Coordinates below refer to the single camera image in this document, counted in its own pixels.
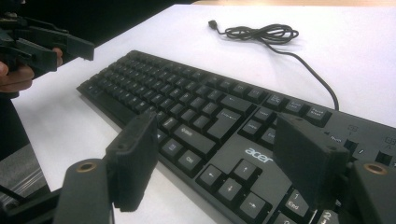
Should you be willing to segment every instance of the acer keyboard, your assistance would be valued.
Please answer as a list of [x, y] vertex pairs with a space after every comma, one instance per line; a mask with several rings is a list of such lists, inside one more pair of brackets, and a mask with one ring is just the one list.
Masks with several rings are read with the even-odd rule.
[[279, 113], [353, 161], [396, 167], [394, 128], [135, 50], [78, 90], [121, 127], [157, 112], [160, 162], [233, 223], [338, 223], [337, 207], [310, 211], [273, 161]]

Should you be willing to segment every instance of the cable connector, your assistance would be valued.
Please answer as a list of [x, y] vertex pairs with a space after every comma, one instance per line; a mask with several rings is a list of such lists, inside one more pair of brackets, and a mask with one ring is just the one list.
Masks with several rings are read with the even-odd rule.
[[210, 28], [212, 28], [213, 30], [218, 29], [218, 23], [216, 21], [209, 21], [208, 23], [209, 23]]

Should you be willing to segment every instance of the white surface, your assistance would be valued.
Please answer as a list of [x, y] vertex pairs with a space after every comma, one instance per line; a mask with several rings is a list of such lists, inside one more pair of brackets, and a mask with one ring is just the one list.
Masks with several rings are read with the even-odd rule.
[[[395, 7], [173, 6], [98, 47], [93, 62], [74, 60], [35, 80], [14, 100], [51, 189], [62, 186], [71, 164], [102, 158], [120, 131], [76, 87], [132, 49], [333, 107], [330, 95], [300, 63], [262, 44], [226, 41], [208, 27], [210, 20], [221, 31], [290, 25], [300, 35], [278, 48], [305, 59], [333, 88], [341, 111], [396, 127]], [[159, 164], [140, 208], [116, 212], [116, 221], [227, 222], [210, 207], [203, 211], [205, 204]]]

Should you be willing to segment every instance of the finger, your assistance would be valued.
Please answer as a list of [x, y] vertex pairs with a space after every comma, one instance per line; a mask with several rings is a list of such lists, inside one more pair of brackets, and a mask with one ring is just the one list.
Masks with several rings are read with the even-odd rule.
[[62, 50], [59, 48], [53, 48], [52, 50], [56, 52], [56, 57], [58, 57], [58, 58], [61, 58], [64, 55]]
[[35, 76], [32, 68], [27, 65], [20, 65], [17, 71], [9, 72], [7, 76], [0, 77], [0, 86], [16, 84], [29, 81]]
[[62, 52], [61, 49], [58, 49], [58, 48], [53, 48], [52, 50], [56, 52], [56, 57], [57, 57], [56, 63], [57, 63], [57, 66], [59, 67], [64, 63], [64, 60], [62, 59], [62, 56], [64, 55], [64, 53]]
[[8, 66], [4, 63], [0, 62], [0, 77], [6, 76], [8, 73]]
[[13, 83], [5, 86], [0, 86], [1, 92], [15, 92], [24, 91], [32, 86], [32, 79], [23, 82]]

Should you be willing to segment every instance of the shift key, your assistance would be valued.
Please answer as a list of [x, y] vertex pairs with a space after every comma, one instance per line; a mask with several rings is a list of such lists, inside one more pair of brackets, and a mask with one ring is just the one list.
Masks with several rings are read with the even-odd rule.
[[192, 151], [198, 153], [207, 160], [212, 156], [215, 150], [215, 142], [184, 124], [180, 125], [175, 130], [174, 135], [181, 142], [190, 147]]

